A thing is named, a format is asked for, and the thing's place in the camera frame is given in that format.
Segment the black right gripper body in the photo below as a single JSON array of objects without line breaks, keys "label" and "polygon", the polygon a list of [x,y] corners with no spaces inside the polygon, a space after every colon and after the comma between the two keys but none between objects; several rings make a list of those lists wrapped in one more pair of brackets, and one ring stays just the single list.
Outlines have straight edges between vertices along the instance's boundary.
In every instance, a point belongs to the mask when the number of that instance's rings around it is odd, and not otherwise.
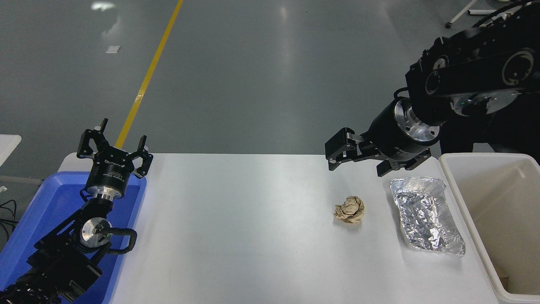
[{"label": "black right gripper body", "polygon": [[394,100],[363,133],[386,158],[410,161],[432,146],[432,127],[422,122],[410,100]]}]

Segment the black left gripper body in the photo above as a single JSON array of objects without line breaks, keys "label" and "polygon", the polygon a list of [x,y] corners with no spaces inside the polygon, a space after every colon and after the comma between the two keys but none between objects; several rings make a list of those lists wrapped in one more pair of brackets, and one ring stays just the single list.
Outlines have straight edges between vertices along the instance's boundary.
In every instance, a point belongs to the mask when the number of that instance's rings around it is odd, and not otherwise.
[{"label": "black left gripper body", "polygon": [[124,194],[131,172],[135,169],[129,153],[116,147],[97,152],[86,182],[86,192],[95,193],[98,188],[109,188]]}]

